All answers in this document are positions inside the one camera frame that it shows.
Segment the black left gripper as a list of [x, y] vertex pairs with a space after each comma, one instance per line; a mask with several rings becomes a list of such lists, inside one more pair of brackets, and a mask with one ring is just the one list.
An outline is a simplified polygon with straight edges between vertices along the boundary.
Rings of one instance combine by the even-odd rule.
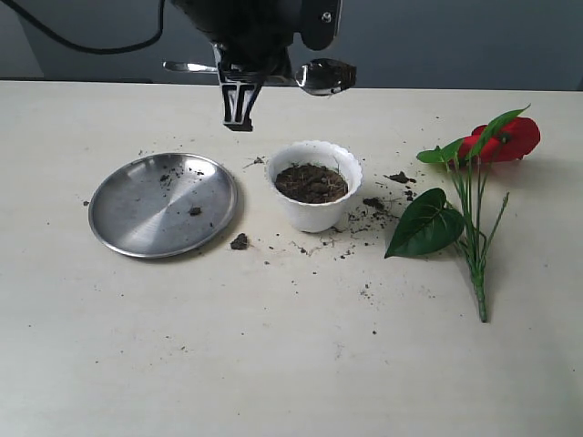
[[240, 47], [212, 44], [223, 97], [223, 125], [232, 131], [253, 131], [251, 111], [262, 85], [287, 86], [293, 82], [288, 45], [266, 48], [253, 55]]

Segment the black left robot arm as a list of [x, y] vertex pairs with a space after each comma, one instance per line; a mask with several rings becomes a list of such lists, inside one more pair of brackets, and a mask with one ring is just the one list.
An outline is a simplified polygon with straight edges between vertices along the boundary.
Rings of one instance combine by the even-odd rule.
[[312, 51], [338, 34], [341, 1], [174, 1], [211, 43], [219, 73], [246, 83], [292, 78], [288, 47], [299, 35]]

